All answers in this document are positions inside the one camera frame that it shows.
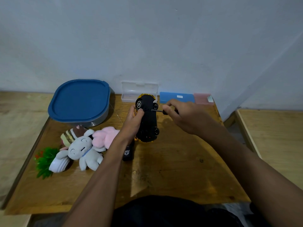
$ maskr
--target black pants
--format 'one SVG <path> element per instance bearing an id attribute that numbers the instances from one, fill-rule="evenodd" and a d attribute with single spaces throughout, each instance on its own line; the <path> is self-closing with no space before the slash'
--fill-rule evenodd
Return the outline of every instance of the black pants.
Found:
<path id="1" fill-rule="evenodd" d="M 116 209 L 112 226 L 240 226 L 239 218 L 227 210 L 204 210 L 182 198 L 150 195 Z"/>

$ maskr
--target white plush toy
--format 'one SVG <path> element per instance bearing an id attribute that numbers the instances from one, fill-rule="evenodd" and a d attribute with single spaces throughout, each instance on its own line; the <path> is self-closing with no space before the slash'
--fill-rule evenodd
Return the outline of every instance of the white plush toy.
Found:
<path id="1" fill-rule="evenodd" d="M 72 142 L 68 150 L 59 151 L 56 158 L 62 159 L 68 156 L 73 160 L 79 159 L 79 166 L 82 171 L 86 169 L 86 166 L 92 170 L 96 170 L 103 160 L 102 154 L 98 152 L 105 151 L 106 149 L 105 147 L 100 149 L 93 147 L 92 139 L 89 137 L 93 133 L 94 130 L 87 130 L 84 136 L 78 137 Z"/>

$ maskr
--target hand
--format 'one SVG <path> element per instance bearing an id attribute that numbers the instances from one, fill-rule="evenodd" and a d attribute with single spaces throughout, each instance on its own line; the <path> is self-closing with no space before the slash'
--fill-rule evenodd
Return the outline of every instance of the hand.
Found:
<path id="1" fill-rule="evenodd" d="M 179 114 L 170 107 L 171 105 L 179 111 Z M 182 130 L 204 140 L 207 140 L 210 134 L 215 134 L 216 129 L 221 127 L 204 111 L 202 105 L 193 102 L 183 103 L 171 99 L 162 108 Z"/>
<path id="2" fill-rule="evenodd" d="M 144 111 L 142 109 L 139 109 L 135 115 L 135 106 L 132 105 L 128 111 L 122 129 L 118 133 L 119 138 L 126 140 L 128 144 L 130 144 L 139 130 L 143 115 Z"/>

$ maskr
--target forearm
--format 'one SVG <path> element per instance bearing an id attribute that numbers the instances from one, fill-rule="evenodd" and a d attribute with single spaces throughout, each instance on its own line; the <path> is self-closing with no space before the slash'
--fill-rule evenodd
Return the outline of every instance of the forearm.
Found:
<path id="1" fill-rule="evenodd" d="M 302 223 L 303 191 L 236 141 L 224 127 L 207 142 L 222 157 L 252 202 L 273 226 Z"/>
<path id="2" fill-rule="evenodd" d="M 64 226 L 110 226 L 127 141 L 116 136 L 100 166 L 70 210 Z"/>

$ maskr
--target pink plush toy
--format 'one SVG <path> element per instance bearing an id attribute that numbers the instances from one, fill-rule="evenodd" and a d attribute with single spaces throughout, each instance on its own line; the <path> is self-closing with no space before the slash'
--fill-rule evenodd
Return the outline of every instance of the pink plush toy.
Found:
<path id="1" fill-rule="evenodd" d="M 119 131 L 120 130 L 116 130 L 112 126 L 105 127 L 99 131 L 95 131 L 95 133 L 93 133 L 92 135 L 93 146 L 95 146 L 96 148 L 105 147 L 106 149 L 108 149 L 116 135 L 119 133 Z"/>

